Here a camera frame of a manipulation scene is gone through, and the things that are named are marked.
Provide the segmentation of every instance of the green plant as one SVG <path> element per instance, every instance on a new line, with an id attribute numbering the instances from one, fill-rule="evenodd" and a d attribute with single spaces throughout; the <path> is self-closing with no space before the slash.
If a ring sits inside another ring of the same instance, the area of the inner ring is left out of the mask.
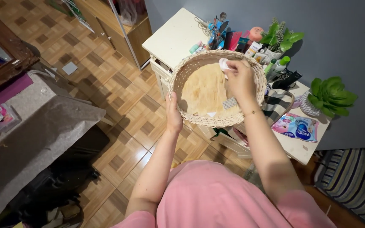
<path id="1" fill-rule="evenodd" d="M 285 22 L 279 23 L 277 18 L 272 18 L 272 24 L 268 32 L 261 32 L 262 44 L 268 44 L 268 49 L 272 52 L 285 52 L 292 47 L 292 44 L 301 40 L 304 33 L 295 33 L 285 28 Z"/>
<path id="2" fill-rule="evenodd" d="M 352 107 L 358 96 L 350 91 L 344 90 L 344 84 L 339 76 L 330 77 L 327 80 L 315 78 L 311 84 L 312 93 L 308 100 L 317 109 L 328 117 L 348 116 L 347 107 Z"/>

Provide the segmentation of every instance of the purple fabric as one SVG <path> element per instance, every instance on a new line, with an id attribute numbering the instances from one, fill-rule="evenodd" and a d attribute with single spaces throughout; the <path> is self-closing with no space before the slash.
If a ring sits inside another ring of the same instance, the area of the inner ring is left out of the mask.
<path id="1" fill-rule="evenodd" d="M 7 102 L 9 99 L 22 92 L 24 89 L 32 84 L 33 81 L 28 76 L 28 74 L 24 74 L 18 77 L 10 85 L 0 91 L 0 105 Z"/>

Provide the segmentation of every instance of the gray wall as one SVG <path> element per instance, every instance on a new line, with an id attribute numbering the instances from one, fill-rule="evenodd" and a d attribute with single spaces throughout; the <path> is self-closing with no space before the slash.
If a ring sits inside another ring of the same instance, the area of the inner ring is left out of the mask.
<path id="1" fill-rule="evenodd" d="M 272 17 L 290 30 L 304 32 L 301 48 L 291 58 L 289 70 L 298 70 L 305 85 L 320 77 L 341 76 L 346 89 L 359 99 L 350 116 L 333 120 L 318 145 L 319 150 L 365 147 L 365 0 L 145 0 L 153 32 L 181 7 L 201 19 L 227 13 L 232 30 L 254 26 L 268 29 Z"/>

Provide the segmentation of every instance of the hand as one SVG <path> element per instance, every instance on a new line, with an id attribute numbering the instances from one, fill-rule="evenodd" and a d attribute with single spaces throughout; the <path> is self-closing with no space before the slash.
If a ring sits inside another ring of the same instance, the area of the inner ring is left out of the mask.
<path id="1" fill-rule="evenodd" d="M 242 61 L 227 61 L 227 66 L 232 70 L 225 70 L 231 93 L 239 103 L 243 113 L 259 109 L 256 100 L 256 86 L 254 84 L 253 70 L 249 63 Z"/>
<path id="2" fill-rule="evenodd" d="M 177 110 L 177 94 L 173 92 L 171 100 L 167 94 L 165 97 L 166 112 L 167 112 L 167 130 L 179 134 L 183 129 L 183 119 L 180 112 Z"/>

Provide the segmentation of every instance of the striped fabric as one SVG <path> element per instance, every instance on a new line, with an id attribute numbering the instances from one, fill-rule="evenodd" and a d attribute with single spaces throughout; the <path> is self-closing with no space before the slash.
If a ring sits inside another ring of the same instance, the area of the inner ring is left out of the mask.
<path id="1" fill-rule="evenodd" d="M 316 186 L 365 221 L 365 148 L 332 151 Z"/>

